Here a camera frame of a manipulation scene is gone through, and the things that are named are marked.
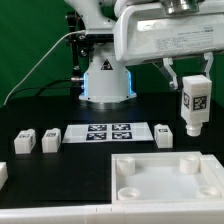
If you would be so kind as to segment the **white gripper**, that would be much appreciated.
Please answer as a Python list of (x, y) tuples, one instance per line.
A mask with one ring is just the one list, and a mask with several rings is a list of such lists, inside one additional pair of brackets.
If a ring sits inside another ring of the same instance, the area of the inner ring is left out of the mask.
[(117, 61), (135, 65), (161, 59), (160, 72), (177, 90), (171, 58), (204, 53), (201, 72), (210, 78), (212, 52), (224, 51), (224, 3), (200, 3), (197, 13), (182, 15), (167, 15), (161, 3), (130, 5), (118, 15), (113, 33)]

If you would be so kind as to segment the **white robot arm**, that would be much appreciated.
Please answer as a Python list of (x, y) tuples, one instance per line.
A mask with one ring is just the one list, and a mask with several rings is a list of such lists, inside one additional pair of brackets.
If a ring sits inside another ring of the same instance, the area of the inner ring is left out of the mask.
[(136, 97), (130, 65), (157, 62), (178, 88), (171, 68), (176, 59), (201, 55), (203, 71), (224, 51), (224, 0), (64, 0), (85, 29), (78, 53), (89, 58), (79, 100), (114, 108)]

